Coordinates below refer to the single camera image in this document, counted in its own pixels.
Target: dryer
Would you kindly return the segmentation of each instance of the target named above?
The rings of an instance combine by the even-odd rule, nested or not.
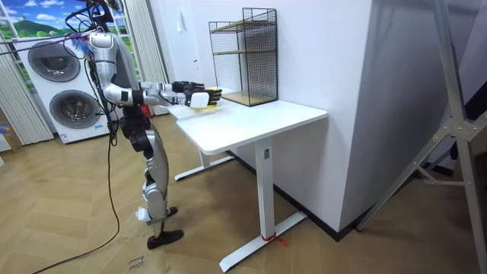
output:
[[[69,143],[109,133],[107,118],[100,113],[94,91],[84,67],[83,53],[70,40],[53,45],[52,40],[16,43],[16,49],[32,84],[62,142]]]

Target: curtain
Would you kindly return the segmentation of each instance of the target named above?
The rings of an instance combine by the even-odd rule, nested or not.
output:
[[[0,45],[0,53],[7,51]],[[0,107],[22,145],[54,138],[9,54],[0,56]]]
[[[146,0],[125,0],[126,17],[128,19],[135,50],[140,60],[140,72],[143,81],[157,81],[168,83],[167,73],[161,52],[158,34],[154,26],[154,18],[149,11]],[[167,113],[163,107],[152,107],[154,115]]]

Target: wire rack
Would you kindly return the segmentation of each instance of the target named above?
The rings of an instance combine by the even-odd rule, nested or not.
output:
[[[242,15],[208,26],[222,97],[251,107],[278,99],[277,17],[273,8],[243,8]]]

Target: robot leg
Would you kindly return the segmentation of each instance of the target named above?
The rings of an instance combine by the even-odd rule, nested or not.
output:
[[[151,236],[147,242],[147,247],[151,250],[179,240],[183,236],[183,231],[164,231],[165,219],[177,212],[175,207],[167,208],[167,184],[169,182],[167,156],[157,130],[151,128],[151,130],[146,130],[145,134],[152,147],[151,151],[144,151],[147,170],[145,172],[146,182],[142,187],[143,196],[148,202],[148,217],[150,218],[146,223],[154,227],[154,236]]]

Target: white desk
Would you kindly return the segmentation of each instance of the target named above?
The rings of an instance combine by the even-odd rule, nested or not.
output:
[[[222,99],[218,106],[204,110],[175,106],[170,107],[169,112],[177,119],[177,126],[199,148],[202,159],[201,167],[176,176],[177,180],[232,159],[232,157],[227,157],[224,158],[225,160],[221,159],[209,163],[206,155],[215,155],[241,145],[255,143],[260,233],[262,237],[257,237],[226,256],[220,262],[223,272],[267,244],[269,241],[263,240],[263,237],[269,239],[274,234],[279,236],[307,217],[303,212],[296,212],[283,222],[274,225],[272,136],[324,119],[328,116],[325,110],[282,100],[255,107],[246,107]]]

